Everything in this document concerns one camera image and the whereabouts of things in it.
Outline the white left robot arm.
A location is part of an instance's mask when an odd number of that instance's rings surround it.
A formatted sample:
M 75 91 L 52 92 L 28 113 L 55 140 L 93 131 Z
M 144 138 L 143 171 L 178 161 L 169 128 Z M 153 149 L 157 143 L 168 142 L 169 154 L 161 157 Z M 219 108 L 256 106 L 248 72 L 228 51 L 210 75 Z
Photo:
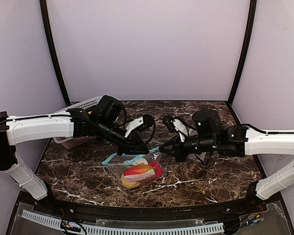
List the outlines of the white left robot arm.
M 34 116 L 10 116 L 0 112 L 0 171 L 7 174 L 37 201 L 52 198 L 52 191 L 21 158 L 19 145 L 34 143 L 30 153 L 37 158 L 42 143 L 51 138 L 103 137 L 118 146 L 120 153 L 147 153 L 148 141 L 139 133 L 155 127 L 150 115 L 142 115 L 122 124 L 116 123 L 116 114 L 94 114 L 83 109 L 68 109 L 58 113 Z

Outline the yellow orange toy peach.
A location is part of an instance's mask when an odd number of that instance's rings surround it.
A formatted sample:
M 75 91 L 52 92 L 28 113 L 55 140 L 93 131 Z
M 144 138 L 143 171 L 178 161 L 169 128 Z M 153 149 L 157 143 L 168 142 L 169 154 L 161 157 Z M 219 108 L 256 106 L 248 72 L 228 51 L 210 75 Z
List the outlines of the yellow orange toy peach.
M 124 175 L 121 176 L 121 184 L 127 189 L 137 188 L 140 185 L 139 181 L 128 182 Z

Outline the orange toy mango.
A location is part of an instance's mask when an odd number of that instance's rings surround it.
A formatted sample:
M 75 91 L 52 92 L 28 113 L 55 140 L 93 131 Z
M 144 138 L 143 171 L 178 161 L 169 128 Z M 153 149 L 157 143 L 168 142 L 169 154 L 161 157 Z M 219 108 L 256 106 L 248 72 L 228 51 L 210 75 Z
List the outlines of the orange toy mango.
M 137 175 L 137 174 L 144 174 L 147 173 L 149 171 L 154 172 L 154 168 L 151 167 L 148 164 L 140 164 L 140 165 L 135 165 L 131 168 L 129 168 L 125 173 L 124 176 L 128 176 L 128 175 Z

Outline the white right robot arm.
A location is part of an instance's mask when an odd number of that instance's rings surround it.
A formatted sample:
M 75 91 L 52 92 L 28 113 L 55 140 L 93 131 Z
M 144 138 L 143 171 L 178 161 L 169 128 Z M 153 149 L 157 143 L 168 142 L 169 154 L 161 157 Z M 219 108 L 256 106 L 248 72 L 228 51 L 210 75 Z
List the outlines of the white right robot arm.
M 171 138 L 159 147 L 160 152 L 173 156 L 177 162 L 204 152 L 228 157 L 292 157 L 271 175 L 252 183 L 247 195 L 254 200 L 266 200 L 294 184 L 294 129 L 260 130 L 249 124 L 222 128 L 203 122 L 196 128 L 195 135 L 179 133 Z

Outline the clear zip bag blue zipper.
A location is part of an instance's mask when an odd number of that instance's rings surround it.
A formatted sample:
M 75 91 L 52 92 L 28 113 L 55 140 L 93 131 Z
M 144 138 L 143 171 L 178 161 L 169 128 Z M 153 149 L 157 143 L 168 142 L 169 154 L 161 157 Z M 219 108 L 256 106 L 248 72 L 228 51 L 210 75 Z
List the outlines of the clear zip bag blue zipper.
M 166 169 L 160 164 L 162 153 L 154 148 L 147 154 L 113 153 L 101 164 L 116 178 L 123 190 L 138 188 L 163 178 Z

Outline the white toy mushroom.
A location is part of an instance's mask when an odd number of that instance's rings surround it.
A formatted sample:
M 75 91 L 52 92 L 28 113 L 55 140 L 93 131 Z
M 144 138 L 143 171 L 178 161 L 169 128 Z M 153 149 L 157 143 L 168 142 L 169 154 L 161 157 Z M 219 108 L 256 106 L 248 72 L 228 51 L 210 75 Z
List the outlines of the white toy mushroom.
M 131 167 L 133 167 L 135 165 L 148 165 L 148 164 L 149 163 L 146 159 L 140 159 L 140 160 L 136 161 Z M 149 177 L 152 177 L 154 175 L 155 175 L 155 171 L 154 172 L 149 171 L 144 174 L 128 175 L 128 176 L 124 176 L 124 177 L 128 182 L 133 182 L 133 181 L 141 181 L 141 180 L 147 179 Z

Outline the red toy bell pepper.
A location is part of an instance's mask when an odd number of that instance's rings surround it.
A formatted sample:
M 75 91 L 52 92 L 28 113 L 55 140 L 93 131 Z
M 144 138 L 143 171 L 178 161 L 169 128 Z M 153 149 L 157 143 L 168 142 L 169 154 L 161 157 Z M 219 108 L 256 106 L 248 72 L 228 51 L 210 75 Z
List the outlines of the red toy bell pepper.
M 149 163 L 149 165 L 154 168 L 156 177 L 162 176 L 163 169 L 157 161 L 151 162 L 151 163 Z

